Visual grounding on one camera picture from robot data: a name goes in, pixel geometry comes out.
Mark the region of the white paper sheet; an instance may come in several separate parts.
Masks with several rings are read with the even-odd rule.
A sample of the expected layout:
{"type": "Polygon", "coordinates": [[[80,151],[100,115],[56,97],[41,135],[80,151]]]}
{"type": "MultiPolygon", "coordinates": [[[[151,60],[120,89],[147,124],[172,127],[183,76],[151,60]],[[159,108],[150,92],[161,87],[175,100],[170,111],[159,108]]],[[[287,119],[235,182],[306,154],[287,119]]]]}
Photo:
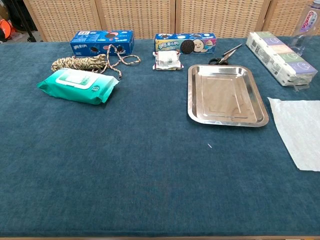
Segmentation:
{"type": "Polygon", "coordinates": [[[268,100],[277,131],[296,167],[320,172],[320,100],[268,100]]]}

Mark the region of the stainless steel tray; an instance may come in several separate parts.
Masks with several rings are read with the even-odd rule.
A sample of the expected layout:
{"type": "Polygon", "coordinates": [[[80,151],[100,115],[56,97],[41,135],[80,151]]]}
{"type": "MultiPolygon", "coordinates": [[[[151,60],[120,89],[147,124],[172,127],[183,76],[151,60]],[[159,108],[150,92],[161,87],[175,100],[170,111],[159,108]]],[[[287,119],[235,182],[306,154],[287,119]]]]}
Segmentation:
{"type": "Polygon", "coordinates": [[[239,65],[190,66],[187,113],[205,125],[258,128],[269,122],[252,72],[239,65]]]}

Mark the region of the blue tablecloth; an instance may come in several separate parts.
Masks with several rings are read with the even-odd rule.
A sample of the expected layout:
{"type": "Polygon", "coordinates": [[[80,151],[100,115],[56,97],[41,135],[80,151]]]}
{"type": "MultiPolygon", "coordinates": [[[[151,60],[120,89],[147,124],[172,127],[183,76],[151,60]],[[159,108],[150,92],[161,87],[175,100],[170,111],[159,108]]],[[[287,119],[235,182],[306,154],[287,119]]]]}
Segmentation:
{"type": "Polygon", "coordinates": [[[0,237],[320,236],[320,173],[274,120],[193,121],[187,69],[154,71],[153,48],[91,105],[37,88],[68,42],[0,44],[0,237]]]}

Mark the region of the small white cookie packet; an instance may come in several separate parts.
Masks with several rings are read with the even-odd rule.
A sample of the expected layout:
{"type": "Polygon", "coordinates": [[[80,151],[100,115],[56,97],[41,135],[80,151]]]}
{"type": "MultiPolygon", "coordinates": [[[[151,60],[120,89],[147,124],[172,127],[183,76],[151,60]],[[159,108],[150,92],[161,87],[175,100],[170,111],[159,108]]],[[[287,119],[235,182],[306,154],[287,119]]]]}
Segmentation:
{"type": "Polygon", "coordinates": [[[155,63],[152,66],[153,70],[157,71],[177,71],[184,68],[180,62],[180,52],[177,50],[157,51],[153,52],[155,63]]]}

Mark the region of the light blue cartoon Oreo box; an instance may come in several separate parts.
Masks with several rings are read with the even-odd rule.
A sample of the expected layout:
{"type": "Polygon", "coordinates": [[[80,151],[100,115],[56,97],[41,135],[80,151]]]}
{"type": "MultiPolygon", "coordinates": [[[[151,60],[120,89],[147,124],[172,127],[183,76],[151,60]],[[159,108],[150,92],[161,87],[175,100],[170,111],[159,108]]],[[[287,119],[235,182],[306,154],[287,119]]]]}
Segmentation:
{"type": "Polygon", "coordinates": [[[217,38],[214,33],[157,33],[154,49],[178,51],[181,54],[213,54],[217,38]]]}

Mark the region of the green wet wipes pack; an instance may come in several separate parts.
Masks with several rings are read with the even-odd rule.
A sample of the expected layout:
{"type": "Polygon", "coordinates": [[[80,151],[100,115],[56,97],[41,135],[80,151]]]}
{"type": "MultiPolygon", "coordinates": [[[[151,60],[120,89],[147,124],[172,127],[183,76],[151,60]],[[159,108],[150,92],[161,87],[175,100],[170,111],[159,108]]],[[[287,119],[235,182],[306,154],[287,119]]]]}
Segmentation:
{"type": "Polygon", "coordinates": [[[114,76],[62,68],[36,86],[55,98],[99,105],[108,100],[118,83],[114,76]]]}

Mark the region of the wicker folding screen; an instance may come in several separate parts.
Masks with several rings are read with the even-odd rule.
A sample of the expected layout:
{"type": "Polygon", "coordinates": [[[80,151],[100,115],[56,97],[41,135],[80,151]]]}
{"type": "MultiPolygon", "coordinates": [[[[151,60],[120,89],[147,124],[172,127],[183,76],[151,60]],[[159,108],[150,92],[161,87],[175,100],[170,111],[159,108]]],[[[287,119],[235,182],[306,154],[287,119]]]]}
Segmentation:
{"type": "Polygon", "coordinates": [[[23,0],[46,42],[67,42],[78,31],[132,30],[136,39],[157,33],[250,32],[293,34],[312,0],[23,0]]]}

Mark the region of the dark blue Oreo box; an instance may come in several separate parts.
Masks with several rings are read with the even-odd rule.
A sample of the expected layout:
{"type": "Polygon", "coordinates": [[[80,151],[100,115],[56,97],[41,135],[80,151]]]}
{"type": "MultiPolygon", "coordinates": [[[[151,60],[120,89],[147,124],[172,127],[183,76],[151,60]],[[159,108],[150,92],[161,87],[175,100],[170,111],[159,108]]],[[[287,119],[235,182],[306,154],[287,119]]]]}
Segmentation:
{"type": "Polygon", "coordinates": [[[106,54],[111,56],[128,56],[135,44],[132,30],[114,31],[78,31],[70,41],[73,54],[81,57],[92,57],[106,54]]]}

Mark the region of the pastel tissue multipack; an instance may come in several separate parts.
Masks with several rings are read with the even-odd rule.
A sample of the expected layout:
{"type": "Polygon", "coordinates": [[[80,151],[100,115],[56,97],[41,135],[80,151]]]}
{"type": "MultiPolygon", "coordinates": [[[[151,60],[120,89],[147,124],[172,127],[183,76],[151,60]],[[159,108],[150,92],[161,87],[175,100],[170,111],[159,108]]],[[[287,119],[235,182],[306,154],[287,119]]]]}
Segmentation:
{"type": "Polygon", "coordinates": [[[284,87],[309,85],[318,73],[271,32],[250,32],[246,45],[284,87]]]}

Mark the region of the black tripod stand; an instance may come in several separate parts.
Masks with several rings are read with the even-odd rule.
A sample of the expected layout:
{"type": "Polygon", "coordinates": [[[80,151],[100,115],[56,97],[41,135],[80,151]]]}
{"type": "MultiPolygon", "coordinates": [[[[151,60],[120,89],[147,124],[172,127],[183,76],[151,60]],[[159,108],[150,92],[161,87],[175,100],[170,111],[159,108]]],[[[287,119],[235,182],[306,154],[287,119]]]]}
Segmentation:
{"type": "Polygon", "coordinates": [[[30,42],[30,43],[36,43],[37,40],[34,37],[34,35],[32,34],[32,31],[31,31],[31,29],[30,29],[30,27],[29,27],[24,15],[23,15],[23,12],[22,12],[17,0],[11,0],[11,2],[13,4],[15,10],[17,11],[17,13],[18,13],[18,15],[19,15],[19,17],[20,17],[20,19],[22,21],[22,24],[23,24],[24,28],[26,29],[26,31],[27,31],[27,33],[29,35],[29,37],[27,38],[27,41],[30,42]]]}

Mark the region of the clear plastic water bottle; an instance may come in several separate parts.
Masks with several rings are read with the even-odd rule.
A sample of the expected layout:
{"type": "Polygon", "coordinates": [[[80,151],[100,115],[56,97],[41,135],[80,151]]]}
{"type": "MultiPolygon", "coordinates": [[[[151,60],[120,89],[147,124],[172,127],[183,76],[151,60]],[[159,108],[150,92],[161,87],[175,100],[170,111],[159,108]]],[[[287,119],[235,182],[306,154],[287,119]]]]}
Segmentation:
{"type": "Polygon", "coordinates": [[[320,0],[312,0],[312,3],[302,11],[289,47],[301,56],[318,26],[320,26],[320,0]]]}

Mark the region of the orange round object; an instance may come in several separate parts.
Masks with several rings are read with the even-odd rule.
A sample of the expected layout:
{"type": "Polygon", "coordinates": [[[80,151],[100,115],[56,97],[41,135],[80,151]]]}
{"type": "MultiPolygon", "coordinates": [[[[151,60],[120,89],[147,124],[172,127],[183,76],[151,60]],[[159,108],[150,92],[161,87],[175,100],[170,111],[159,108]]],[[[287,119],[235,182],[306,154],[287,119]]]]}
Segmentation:
{"type": "Polygon", "coordinates": [[[0,19],[0,40],[8,40],[9,38],[12,37],[12,34],[15,33],[15,29],[12,26],[12,24],[5,20],[5,19],[0,19]]]}

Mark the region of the black handled scissors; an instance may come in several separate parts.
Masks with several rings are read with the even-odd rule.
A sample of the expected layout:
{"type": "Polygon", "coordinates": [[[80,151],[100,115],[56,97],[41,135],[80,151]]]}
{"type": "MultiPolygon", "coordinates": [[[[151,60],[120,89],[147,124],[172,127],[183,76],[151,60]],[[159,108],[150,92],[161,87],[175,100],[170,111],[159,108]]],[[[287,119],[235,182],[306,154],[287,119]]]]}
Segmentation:
{"type": "Polygon", "coordinates": [[[240,48],[243,44],[239,44],[228,51],[224,52],[221,58],[212,58],[209,60],[209,65],[228,65],[228,59],[240,48]]]}

